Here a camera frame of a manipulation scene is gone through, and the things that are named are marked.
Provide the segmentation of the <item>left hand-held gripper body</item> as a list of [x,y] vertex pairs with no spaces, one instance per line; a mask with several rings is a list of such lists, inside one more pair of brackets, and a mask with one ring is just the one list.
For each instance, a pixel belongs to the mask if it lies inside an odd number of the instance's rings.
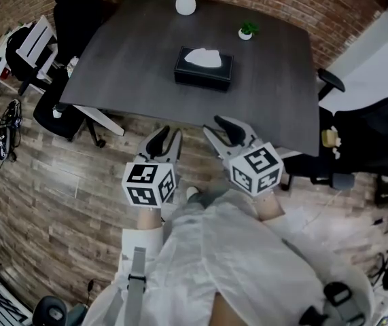
[[151,158],[147,153],[150,134],[138,146],[132,162],[126,164],[122,187],[131,206],[160,209],[173,195],[177,181],[175,164],[171,162],[171,141],[163,153]]

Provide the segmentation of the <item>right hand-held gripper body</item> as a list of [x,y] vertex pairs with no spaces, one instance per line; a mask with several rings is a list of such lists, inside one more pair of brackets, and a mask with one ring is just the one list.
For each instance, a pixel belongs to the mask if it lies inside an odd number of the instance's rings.
[[220,159],[231,182],[255,197],[279,184],[284,163],[273,145],[263,142],[249,124],[232,123],[240,124],[252,134],[253,143],[249,146],[230,146],[230,156]]

